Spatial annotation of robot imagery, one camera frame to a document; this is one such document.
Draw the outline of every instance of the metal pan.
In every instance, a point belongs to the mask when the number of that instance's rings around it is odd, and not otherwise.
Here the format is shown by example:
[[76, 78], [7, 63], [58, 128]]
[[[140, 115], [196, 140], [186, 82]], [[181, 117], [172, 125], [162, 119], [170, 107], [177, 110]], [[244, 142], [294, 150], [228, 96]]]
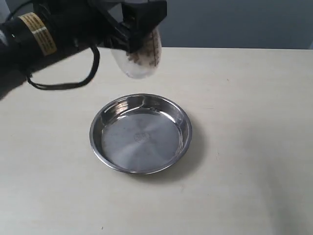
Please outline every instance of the metal pan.
[[89, 137], [93, 151], [107, 166], [124, 173], [152, 174], [186, 153], [192, 126], [174, 102], [133, 94], [106, 105], [93, 120]]

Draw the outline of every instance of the embossed logo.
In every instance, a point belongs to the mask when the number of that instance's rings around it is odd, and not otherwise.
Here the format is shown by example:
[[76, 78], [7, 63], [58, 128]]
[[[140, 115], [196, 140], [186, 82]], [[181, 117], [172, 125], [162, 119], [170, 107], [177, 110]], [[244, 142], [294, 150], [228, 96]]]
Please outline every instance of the embossed logo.
[[145, 143], [150, 139], [150, 135], [146, 132], [137, 133], [134, 135], [134, 139], [137, 143]]

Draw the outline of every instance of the table surface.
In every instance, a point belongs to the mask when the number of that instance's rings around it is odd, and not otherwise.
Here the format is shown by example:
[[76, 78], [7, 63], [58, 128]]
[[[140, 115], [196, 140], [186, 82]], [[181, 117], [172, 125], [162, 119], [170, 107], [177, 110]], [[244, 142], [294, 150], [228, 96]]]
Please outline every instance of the table surface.
[[[126, 77], [101, 50], [93, 82], [30, 85], [0, 101], [0, 233], [313, 233], [313, 51], [165, 48], [156, 75]], [[35, 74], [84, 78], [90, 51]], [[194, 136], [173, 167], [130, 176], [101, 163], [89, 128], [108, 102], [150, 93], [178, 103]]]

